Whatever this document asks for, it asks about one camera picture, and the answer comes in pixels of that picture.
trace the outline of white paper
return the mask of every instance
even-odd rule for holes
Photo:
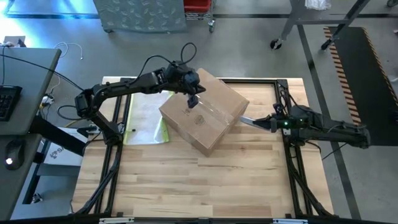
[[[124,135],[125,145],[160,144],[168,141],[163,139],[163,132],[167,133],[167,130],[162,129],[162,114],[159,108],[169,97],[169,91],[152,95],[136,93],[132,96]]]
[[[87,142],[87,138],[78,133],[77,129],[73,128],[59,128],[59,129],[81,140],[82,142]],[[59,145],[51,142],[49,152],[47,153],[44,159],[44,163],[51,165],[80,166],[82,159],[83,157],[79,156],[78,154],[70,152],[67,149],[63,149]]]

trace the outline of plastic bag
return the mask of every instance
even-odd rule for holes
[[[314,10],[327,10],[331,8],[330,0],[305,0],[305,7]]]

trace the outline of red container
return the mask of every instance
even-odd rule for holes
[[[185,12],[207,12],[211,6],[211,0],[184,0]]]

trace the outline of wooden tabletop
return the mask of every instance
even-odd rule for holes
[[[104,77],[103,82],[119,79]],[[297,103],[308,105],[303,80],[288,78],[287,81]],[[274,112],[272,104],[276,99],[272,86],[233,84],[230,87],[250,101],[245,116],[263,118]],[[115,101],[108,99],[101,107],[109,120]],[[286,213],[294,214],[280,132],[270,133],[238,122],[212,155],[205,157],[172,128],[168,129],[168,143],[123,147],[113,215],[123,212],[125,217],[283,218]],[[301,149],[308,186],[333,213],[319,150],[309,144]],[[73,196],[74,211],[97,188],[105,150],[102,142],[87,147]],[[301,190],[298,194],[305,211]],[[102,209],[107,199],[106,190]]]

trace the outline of black floor mat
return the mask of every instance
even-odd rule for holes
[[[324,28],[326,37],[335,30]],[[346,28],[330,52],[354,122],[368,127],[372,145],[398,146],[398,101],[366,30]]]

